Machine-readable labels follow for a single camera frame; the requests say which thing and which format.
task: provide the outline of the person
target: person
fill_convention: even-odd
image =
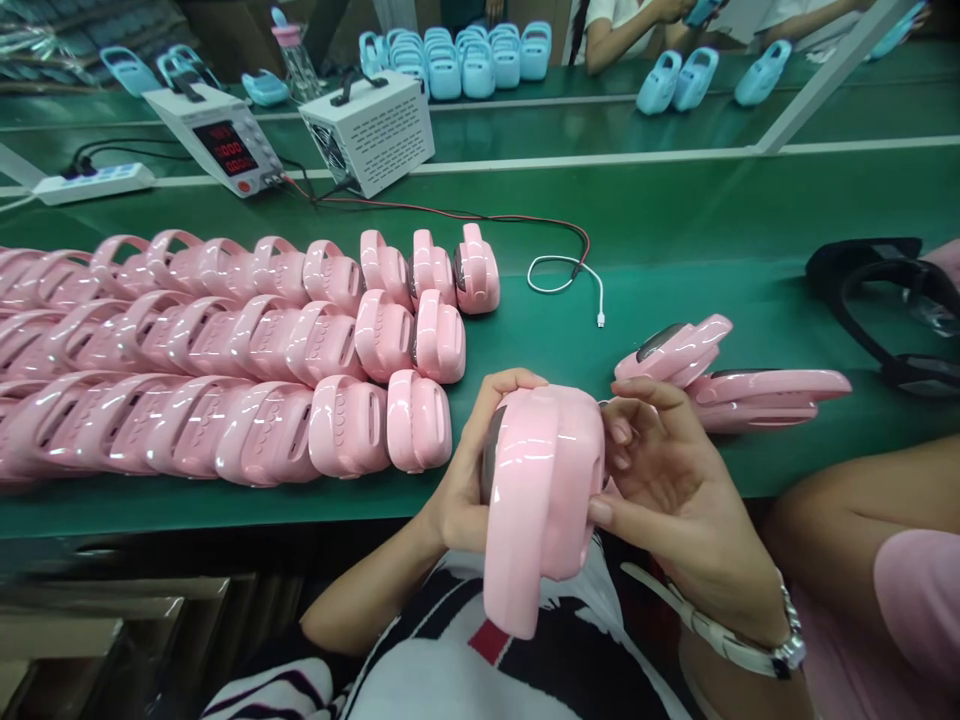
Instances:
[[[532,640],[484,615],[487,431],[507,393],[546,382],[523,369],[488,376],[423,509],[265,646],[203,718],[689,718],[624,630],[599,536],[579,575],[541,581]],[[606,460],[622,497],[591,498],[590,519],[653,553],[743,643],[781,646],[791,629],[779,574],[687,395],[647,378],[613,391]],[[680,657],[711,717],[813,717],[800,672],[753,674],[688,632]]]
[[[574,42],[579,41],[576,64],[586,63],[587,73],[599,75],[621,58],[642,54],[658,32],[662,38],[655,46],[661,52],[686,53],[710,24],[709,20],[699,28],[683,24],[696,4],[696,0],[581,0],[573,22]]]
[[[762,46],[789,40],[795,52],[826,60],[876,0],[774,0],[760,21]],[[929,5],[914,20],[911,32],[930,16]]]
[[[826,720],[960,717],[958,469],[960,435],[860,458],[768,517]]]

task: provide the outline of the person's right hand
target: person's right hand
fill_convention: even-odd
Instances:
[[[623,498],[590,500],[590,520],[651,552],[684,596],[766,647],[789,637],[776,566],[687,394],[640,377],[603,408],[607,470]]]
[[[642,5],[642,0],[638,0],[638,4]],[[696,4],[697,0],[653,0],[650,6],[654,8],[660,22],[672,25],[689,15]]]

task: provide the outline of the wristwatch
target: wristwatch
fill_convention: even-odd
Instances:
[[[807,646],[800,635],[800,618],[790,601],[790,593],[787,592],[779,571],[777,575],[780,577],[780,592],[783,593],[783,608],[790,625],[790,637],[778,648],[761,650],[738,639],[731,630],[697,610],[669,578],[667,587],[664,587],[650,573],[633,563],[623,563],[620,569],[653,590],[673,608],[684,625],[706,640],[715,652],[744,670],[778,680],[788,680],[790,672],[799,668],[807,655]]]

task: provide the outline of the green table surface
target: green table surface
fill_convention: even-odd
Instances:
[[[741,493],[753,497],[776,495],[831,463],[960,429],[956,404],[884,387],[872,358],[802,280],[806,258],[831,240],[910,234],[933,247],[953,237],[958,167],[960,148],[946,147],[473,172],[412,176],[383,199],[560,217],[591,235],[589,263],[606,290],[603,329],[595,326],[597,290],[586,274],[557,296],[538,295],[526,285],[535,255],[578,252],[571,234],[543,226],[484,226],[502,273],[502,302],[490,316],[467,319],[467,374],[449,388],[455,433],[488,372],[525,365],[605,398],[613,365],[648,335],[712,312],[736,326],[724,340],[717,368],[846,373],[854,394],[824,404],[815,422],[720,443]],[[207,186],[64,209],[27,206],[0,215],[0,244],[92,249],[113,233],[150,237],[167,227],[201,237],[226,235],[248,247],[266,234],[283,235],[301,248],[325,237],[354,257],[360,233],[370,227],[404,253],[417,228],[429,227],[451,251],[460,233],[459,222],[415,212],[324,208],[314,214],[291,196],[239,202],[227,190]],[[563,279],[556,267],[538,277],[546,286]],[[903,343],[897,351],[949,354],[932,333],[896,317],[872,321],[885,338]],[[387,471],[270,490],[166,477],[70,480],[0,501],[0,538],[399,517],[416,512],[439,477],[440,471]]]

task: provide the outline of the white cable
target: white cable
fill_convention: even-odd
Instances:
[[[549,262],[551,260],[556,260],[559,262],[568,262],[568,263],[572,263],[573,265],[577,265],[580,263],[580,260],[578,258],[570,258],[570,257],[566,257],[565,255],[541,255],[538,258],[534,258],[533,262],[530,263],[530,267],[527,268],[527,285],[529,285],[532,290],[535,290],[536,292],[539,292],[539,293],[543,293],[544,295],[553,295],[554,293],[562,292],[563,290],[566,290],[568,287],[570,287],[570,284],[573,282],[573,278],[570,278],[563,285],[561,285],[558,288],[553,288],[552,290],[534,285],[533,278],[531,277],[533,273],[533,269],[540,263]],[[597,327],[603,327],[604,323],[606,323],[607,321],[603,315],[603,280],[601,280],[600,276],[597,275],[593,270],[591,270],[590,266],[587,265],[586,263],[584,263],[580,267],[583,270],[586,270],[591,275],[593,275],[593,279],[597,281],[597,287],[600,288],[600,312],[597,314]]]
[[[37,199],[36,195],[27,195],[25,198],[20,200],[14,200],[12,203],[7,203],[6,205],[0,205],[0,212],[6,212],[7,210],[15,210],[21,205],[26,205],[28,202],[33,202]]]

